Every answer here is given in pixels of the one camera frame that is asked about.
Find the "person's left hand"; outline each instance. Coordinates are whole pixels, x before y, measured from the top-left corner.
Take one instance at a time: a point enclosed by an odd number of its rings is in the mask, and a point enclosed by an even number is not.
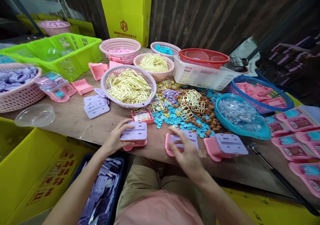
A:
[[[126,119],[121,121],[115,129],[112,130],[110,136],[104,142],[102,147],[100,148],[103,153],[107,156],[115,153],[117,150],[124,146],[132,145],[132,142],[123,142],[120,141],[121,133],[129,128],[134,128],[134,125],[126,124],[127,122],[132,122],[132,119]]]

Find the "white plastic crate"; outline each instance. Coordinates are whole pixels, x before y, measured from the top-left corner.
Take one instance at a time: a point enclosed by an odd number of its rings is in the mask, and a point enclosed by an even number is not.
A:
[[[180,60],[180,57],[176,56],[174,57],[174,63],[175,69],[173,76],[177,83],[217,91],[223,90],[234,78],[245,74],[232,71],[225,67],[213,69],[185,63]]]

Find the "logo on box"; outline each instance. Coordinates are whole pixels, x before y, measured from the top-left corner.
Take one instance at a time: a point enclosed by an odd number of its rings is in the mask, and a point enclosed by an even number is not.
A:
[[[120,27],[121,27],[121,30],[123,30],[124,32],[128,30],[128,24],[125,21],[120,22]]]

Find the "hand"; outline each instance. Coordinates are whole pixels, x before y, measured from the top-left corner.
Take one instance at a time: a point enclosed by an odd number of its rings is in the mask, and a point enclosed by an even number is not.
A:
[[[202,178],[205,169],[202,166],[201,160],[198,156],[198,150],[196,146],[186,137],[186,135],[177,129],[169,128],[172,135],[180,137],[180,140],[174,143],[169,143],[170,150],[176,156],[177,162],[181,166],[182,170],[187,176],[194,182],[199,181]],[[180,152],[176,144],[183,144],[184,151]]]
[[[127,122],[132,122],[132,119],[126,119],[121,121],[115,129],[112,130],[110,133],[110,136],[107,138],[107,140],[104,142],[102,147],[103,153],[107,155],[107,157],[113,153],[115,153],[117,150],[124,146],[132,145],[132,142],[123,142],[120,141],[121,133],[129,128],[134,128],[134,125],[126,124]]]

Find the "khaki pants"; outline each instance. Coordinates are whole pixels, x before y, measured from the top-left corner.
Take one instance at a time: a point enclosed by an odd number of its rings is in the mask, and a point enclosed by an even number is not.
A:
[[[170,170],[171,171],[169,171],[168,174],[184,174],[181,169],[175,166],[172,166]],[[187,177],[177,175],[164,176],[160,181],[154,164],[150,160],[140,156],[135,157],[123,190],[120,194],[116,217],[131,203],[138,201],[139,199],[160,189],[178,194],[181,197],[189,200],[201,217],[198,200],[195,193],[195,185],[193,182]]]

